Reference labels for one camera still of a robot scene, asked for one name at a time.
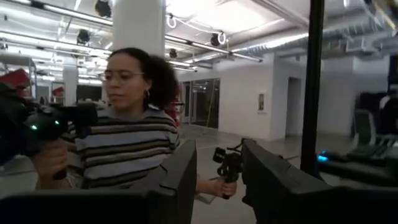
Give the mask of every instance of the blue light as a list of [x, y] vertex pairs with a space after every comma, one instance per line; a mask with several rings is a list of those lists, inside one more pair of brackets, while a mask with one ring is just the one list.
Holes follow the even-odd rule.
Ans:
[[323, 162], [325, 162], [325, 161], [328, 161], [328, 160], [329, 160], [329, 158], [327, 158], [327, 157], [325, 157], [325, 156], [321, 156], [321, 155], [318, 156], [318, 161], [323, 161]]

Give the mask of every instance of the floor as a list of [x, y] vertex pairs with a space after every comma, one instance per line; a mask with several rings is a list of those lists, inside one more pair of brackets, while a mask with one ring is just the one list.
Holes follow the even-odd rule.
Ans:
[[[216, 177], [216, 169], [219, 164], [212, 161], [215, 147], [235, 146], [239, 144], [242, 136], [221, 133], [215, 129], [200, 128], [198, 126], [182, 126], [182, 139], [196, 139], [198, 149], [198, 173], [202, 177]], [[258, 144], [270, 152], [281, 154], [285, 158], [300, 155], [301, 138], [288, 137], [285, 141], [266, 142], [257, 139]], [[317, 139], [317, 151], [330, 150], [347, 152], [351, 143], [347, 137], [320, 134]], [[294, 166], [300, 165], [300, 158], [290, 160]], [[17, 174], [1, 176], [0, 170], [0, 198], [9, 194], [34, 189], [36, 174], [33, 172], [32, 164], [28, 159], [16, 159], [5, 166], [5, 170]], [[340, 179], [330, 175], [323, 175], [331, 185], [340, 184]], [[256, 223], [254, 213], [250, 207], [241, 203], [244, 196], [244, 185], [239, 180], [239, 188], [236, 196], [229, 200], [221, 198], [214, 199], [202, 196], [202, 200], [195, 201], [193, 210], [193, 224], [203, 223]]]

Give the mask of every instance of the woman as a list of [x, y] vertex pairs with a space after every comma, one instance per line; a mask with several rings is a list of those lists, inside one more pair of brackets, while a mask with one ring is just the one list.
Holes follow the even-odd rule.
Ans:
[[[113, 52], [104, 73], [111, 107], [98, 112], [99, 122], [86, 139], [77, 139], [72, 128], [65, 141], [44, 146], [33, 159], [37, 188], [124, 189], [145, 177], [180, 143], [173, 120], [163, 111], [175, 98], [177, 85], [174, 70], [163, 59], [134, 48]], [[53, 181], [67, 166], [67, 179]], [[198, 178], [198, 193], [235, 191], [236, 183]]]

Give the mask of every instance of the ceiling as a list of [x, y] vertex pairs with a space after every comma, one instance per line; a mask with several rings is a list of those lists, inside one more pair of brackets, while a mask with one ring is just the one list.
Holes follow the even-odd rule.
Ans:
[[[76, 10], [92, 16], [97, 0], [41, 0], [42, 2]], [[292, 18], [286, 18], [260, 6], [256, 1], [261, 0], [167, 0], [167, 13], [177, 18], [176, 27], [165, 24], [168, 35], [193, 40], [210, 45], [212, 33], [220, 31], [226, 34], [227, 43], [221, 48], [230, 48], [237, 44], [254, 39], [283, 33], [289, 29], [308, 28], [300, 26]], [[326, 21], [331, 17], [341, 17], [352, 13], [357, 6], [345, 7], [347, 0], [325, 0]], [[274, 0], [279, 7], [301, 21], [308, 20], [310, 0]], [[7, 1], [0, 0], [0, 31], [40, 37], [76, 44], [77, 33], [80, 29], [91, 33], [90, 47], [105, 49], [112, 40], [111, 28], [98, 24], [89, 24], [69, 17], [50, 12], [33, 9]], [[205, 53], [206, 50], [191, 48], [184, 45], [166, 43], [166, 53], [175, 48], [178, 58], [191, 57]], [[54, 62], [54, 53], [43, 50], [32, 50], [21, 46], [9, 46], [9, 51], [31, 55], [37, 60]], [[104, 59], [85, 60], [91, 67], [101, 68], [106, 64]]]

